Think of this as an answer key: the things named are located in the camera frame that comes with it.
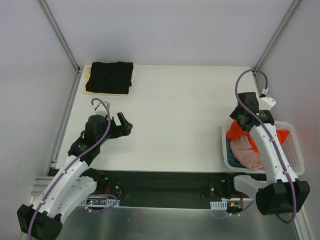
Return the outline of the orange t shirt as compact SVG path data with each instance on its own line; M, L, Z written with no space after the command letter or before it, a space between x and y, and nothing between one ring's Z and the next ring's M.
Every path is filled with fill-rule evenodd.
M282 145L282 144L285 143L287 137L290 134L290 131L289 130L285 130L285 129L277 129L276 130L276 134L277 134L277 138L279 140L279 143ZM254 140L251 137L251 135L247 131L244 131L242 129L242 127L237 123L236 120L233 120L231 125L230 125L230 128L229 128L228 132L226 133L226 138L235 142L236 140L238 140L238 138L244 137L244 136L247 136L248 141L252 145L253 150L256 153L259 153L257 145L254 142Z

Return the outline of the pink t shirt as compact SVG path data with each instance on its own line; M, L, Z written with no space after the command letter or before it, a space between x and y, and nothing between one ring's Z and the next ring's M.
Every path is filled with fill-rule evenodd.
M234 157L247 169L257 171L264 170L264 164L258 152L247 136L241 136L237 140L230 141L230 149Z

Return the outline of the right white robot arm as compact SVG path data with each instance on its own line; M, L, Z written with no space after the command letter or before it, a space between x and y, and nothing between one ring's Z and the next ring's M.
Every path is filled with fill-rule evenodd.
M249 175L237 175L225 184L230 197L244 193L255 200L262 215L296 215L310 193L307 181L299 180L279 142L275 121L269 110L261 110L256 93L237 93L237 107L230 117L247 131L255 142L264 165L266 183Z

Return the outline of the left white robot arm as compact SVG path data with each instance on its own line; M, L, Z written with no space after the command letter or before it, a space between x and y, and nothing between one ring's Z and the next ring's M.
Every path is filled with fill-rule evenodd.
M119 112L120 125L108 115L92 115L70 146L64 164L30 205L17 210L20 230L36 240L55 240L68 216L90 194L106 196L105 174L91 168L107 140L130 135L133 125Z

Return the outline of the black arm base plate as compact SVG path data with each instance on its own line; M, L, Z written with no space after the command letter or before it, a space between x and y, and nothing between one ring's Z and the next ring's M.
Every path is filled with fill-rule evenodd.
M108 193L122 207L209 209L211 202L235 199L244 202L248 193L235 189L234 178L248 176L264 181L265 174L245 172L163 172L93 170L95 194Z

